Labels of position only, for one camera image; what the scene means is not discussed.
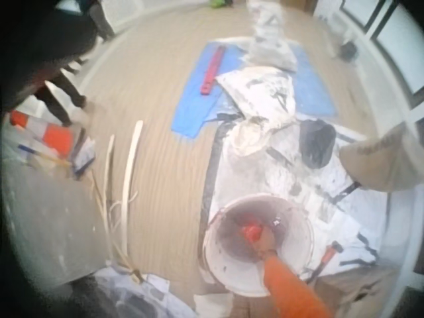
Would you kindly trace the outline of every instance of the drop cloth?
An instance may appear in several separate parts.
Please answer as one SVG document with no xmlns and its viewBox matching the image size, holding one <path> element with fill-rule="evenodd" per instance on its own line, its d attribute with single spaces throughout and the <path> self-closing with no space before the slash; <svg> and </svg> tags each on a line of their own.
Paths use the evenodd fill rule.
<svg viewBox="0 0 424 318">
<path fill-rule="evenodd" d="M 302 278 L 319 265 L 326 246 L 334 240 L 344 246 L 344 252 L 336 255 L 322 274 L 358 267 L 358 262 L 351 262 L 358 259 L 373 264 L 374 251 L 378 251 L 384 233 L 387 194 L 359 188 L 341 195 L 353 180 L 341 166 L 339 148 L 361 136 L 335 126 L 337 138 L 329 164 L 310 170 L 302 164 L 298 151 L 300 120 L 276 132 L 264 150 L 242 158 L 235 154 L 228 138 L 235 123 L 224 123 L 219 128 L 205 182 L 202 220 L 210 222 L 218 210 L 234 199 L 273 193 L 309 212 L 313 254 Z M 358 234 L 366 237 L 368 244 L 359 240 Z"/>
</svg>

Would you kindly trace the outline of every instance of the white bucket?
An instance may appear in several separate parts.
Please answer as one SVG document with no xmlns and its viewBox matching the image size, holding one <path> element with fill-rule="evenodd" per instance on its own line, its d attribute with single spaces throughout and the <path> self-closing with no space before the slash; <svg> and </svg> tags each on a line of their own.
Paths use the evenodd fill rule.
<svg viewBox="0 0 424 318">
<path fill-rule="evenodd" d="M 307 213 L 290 202 L 267 193 L 248 195 L 231 202 L 209 224 L 203 241 L 203 259 L 214 278 L 228 290 L 245 297 L 269 295 L 263 283 L 263 261 L 245 242 L 239 220 L 251 214 L 270 223 L 278 243 L 277 253 L 295 274 L 311 259 L 313 238 Z"/>
</svg>

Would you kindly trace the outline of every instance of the leg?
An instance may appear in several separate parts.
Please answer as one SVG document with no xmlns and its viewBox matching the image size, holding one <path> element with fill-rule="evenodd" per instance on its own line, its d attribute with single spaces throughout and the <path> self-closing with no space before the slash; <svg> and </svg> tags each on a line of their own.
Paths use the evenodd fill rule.
<svg viewBox="0 0 424 318">
<path fill-rule="evenodd" d="M 82 58 L 77 58 L 75 60 L 75 62 L 77 62 L 79 65 L 83 66 L 85 63 L 88 62 L 88 60 L 83 60 Z"/>
<path fill-rule="evenodd" d="M 71 81 L 60 72 L 55 78 L 50 80 L 54 85 L 63 89 L 71 97 L 72 103 L 79 108 L 85 107 L 86 98 L 82 96 Z"/>
<path fill-rule="evenodd" d="M 111 25 L 107 22 L 105 12 L 100 3 L 96 2 L 92 5 L 89 9 L 89 14 L 99 31 L 99 36 L 103 40 L 109 40 L 115 36 L 115 32 L 113 32 Z"/>
<path fill-rule="evenodd" d="M 47 85 L 44 85 L 36 91 L 34 96 L 46 104 L 47 109 L 62 122 L 63 126 L 68 127 L 71 125 L 71 119 L 68 113 L 53 96 Z"/>
<path fill-rule="evenodd" d="M 76 74 L 78 74 L 78 70 L 75 70 L 75 69 L 73 69 L 73 68 L 71 68 L 70 66 L 69 66 L 69 64 L 67 65 L 67 66 L 65 66 L 64 67 L 64 70 L 67 70 L 68 72 L 71 72 L 71 73 L 73 73 L 73 75 L 76 75 Z"/>
</svg>

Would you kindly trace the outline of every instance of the bag of plaster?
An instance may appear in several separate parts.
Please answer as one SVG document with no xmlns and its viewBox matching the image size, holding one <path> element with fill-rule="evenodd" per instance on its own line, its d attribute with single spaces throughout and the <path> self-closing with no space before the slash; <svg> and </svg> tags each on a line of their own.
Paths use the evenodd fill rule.
<svg viewBox="0 0 424 318">
<path fill-rule="evenodd" d="M 264 148 L 271 134 L 295 121 L 292 77 L 269 66 L 247 67 L 216 77 L 245 120 L 231 131 L 239 156 Z"/>
<path fill-rule="evenodd" d="M 245 62 L 295 72 L 297 60 L 284 36 L 282 6 L 277 1 L 250 0 L 247 7 L 253 20 L 254 36 Z"/>
</svg>

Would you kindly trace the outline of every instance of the tan floor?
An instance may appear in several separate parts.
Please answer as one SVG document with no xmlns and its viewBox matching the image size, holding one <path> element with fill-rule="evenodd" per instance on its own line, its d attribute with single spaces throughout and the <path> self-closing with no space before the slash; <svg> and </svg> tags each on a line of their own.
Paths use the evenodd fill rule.
<svg viewBox="0 0 424 318">
<path fill-rule="evenodd" d="M 366 107 L 352 100 L 360 88 L 348 66 L 328 57 L 319 22 L 299 11 L 287 14 L 287 35 L 302 43 L 329 87 L 339 121 L 373 134 Z M 208 40 L 250 35 L 246 9 L 182 9 L 134 27 L 93 77 L 86 91 L 96 110 L 95 174 L 103 183 L 107 142 L 116 134 L 113 196 L 121 199 L 123 174 L 134 124 L 144 121 L 134 167 L 130 204 L 129 251 L 141 272 L 172 282 L 172 291 L 193 305 L 197 291 L 197 236 L 205 173 L 215 134 L 207 125 L 195 140 L 171 130 L 186 80 Z"/>
</svg>

